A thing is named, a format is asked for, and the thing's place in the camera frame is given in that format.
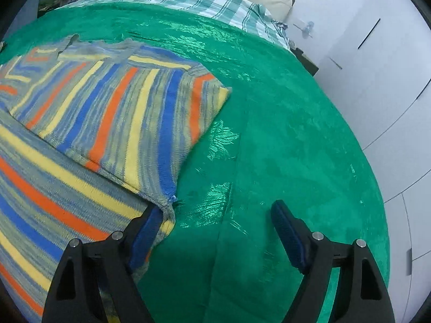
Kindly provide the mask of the multicolour striped knit sweater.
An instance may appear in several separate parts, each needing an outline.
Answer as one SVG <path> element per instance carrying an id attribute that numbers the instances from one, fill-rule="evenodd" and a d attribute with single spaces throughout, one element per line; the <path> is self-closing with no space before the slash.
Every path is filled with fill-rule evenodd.
<path id="1" fill-rule="evenodd" d="M 1 65 L 1 282 L 40 322 L 68 242 L 102 241 L 151 204 L 175 226 L 180 168 L 230 89 L 145 43 L 71 35 Z"/>

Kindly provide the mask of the green plush blanket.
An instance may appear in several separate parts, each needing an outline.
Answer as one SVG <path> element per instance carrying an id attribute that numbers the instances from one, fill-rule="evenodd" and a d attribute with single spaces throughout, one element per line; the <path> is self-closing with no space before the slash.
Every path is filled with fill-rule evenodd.
<path id="1" fill-rule="evenodd" d="M 280 322 L 301 282 L 270 218 L 285 201 L 311 230 L 368 242 L 389 278 L 389 235 L 354 134 L 289 51 L 217 20 L 130 2 L 65 7 L 5 41 L 1 65 L 77 35 L 127 39 L 201 63 L 230 89 L 184 160 L 175 226 L 134 280 L 157 322 Z"/>

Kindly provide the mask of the dark bedside table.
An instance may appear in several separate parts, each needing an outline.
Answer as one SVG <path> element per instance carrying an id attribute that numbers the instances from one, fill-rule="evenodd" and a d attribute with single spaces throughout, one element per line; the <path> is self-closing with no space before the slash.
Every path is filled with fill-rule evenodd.
<path id="1" fill-rule="evenodd" d="M 301 49 L 299 49 L 298 47 L 291 46 L 290 51 L 292 51 L 292 53 L 295 55 L 297 60 L 299 62 L 301 62 L 301 64 L 307 70 L 307 72 L 310 73 L 314 77 L 319 70 L 319 68 L 316 66 L 316 64 L 314 64 L 311 61 L 311 59 L 309 59 L 308 56 L 306 56 L 306 54 L 304 54 L 304 52 Z"/>

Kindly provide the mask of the green white checked bedsheet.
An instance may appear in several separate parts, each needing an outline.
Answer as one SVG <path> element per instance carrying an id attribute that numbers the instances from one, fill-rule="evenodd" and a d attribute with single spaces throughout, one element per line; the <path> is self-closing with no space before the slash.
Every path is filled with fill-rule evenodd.
<path id="1" fill-rule="evenodd" d="M 67 4 L 65 8 L 116 2 L 153 4 L 159 7 L 190 12 L 236 27 L 285 50 L 290 49 L 286 32 L 287 25 L 277 21 L 263 5 L 249 0 L 77 0 Z"/>

